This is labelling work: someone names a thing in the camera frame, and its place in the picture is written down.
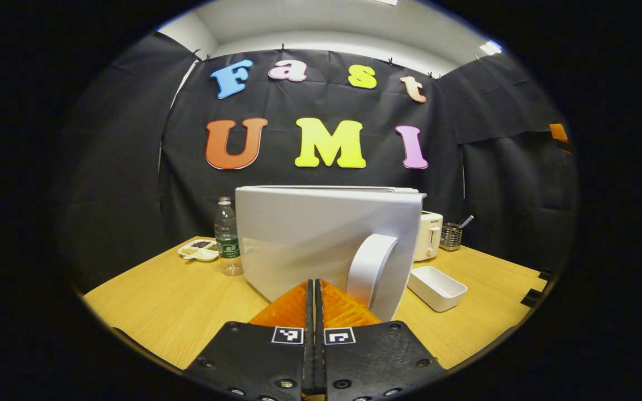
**toaster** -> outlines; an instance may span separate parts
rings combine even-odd
[[[421,211],[420,228],[418,228],[417,243],[413,261],[426,261],[437,256],[442,231],[442,215]]]

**water bottle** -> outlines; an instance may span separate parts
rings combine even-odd
[[[215,216],[217,251],[224,265],[224,274],[239,276],[242,274],[242,257],[240,257],[239,239],[237,239],[237,218],[228,196],[220,198],[219,206]]]

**white ceiling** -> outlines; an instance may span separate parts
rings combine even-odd
[[[430,3],[399,0],[216,0],[194,11],[219,44],[267,33],[339,31],[375,36],[435,54],[457,65],[484,55],[489,38]]]

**wooden table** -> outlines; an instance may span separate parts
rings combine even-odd
[[[194,237],[180,244],[182,246]],[[230,320],[247,322],[269,304],[244,276],[222,274],[217,261],[184,260],[180,246],[99,285],[84,295],[107,324],[169,363],[184,369]],[[441,250],[413,268],[435,266],[468,287],[459,305],[435,312],[409,289],[395,314],[444,368],[474,355],[522,320],[520,301],[530,288],[543,290],[538,272],[461,247]]]

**metal cup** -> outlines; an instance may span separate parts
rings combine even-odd
[[[440,248],[446,251],[457,251],[462,239],[462,230],[458,230],[459,224],[444,223],[440,234]]]

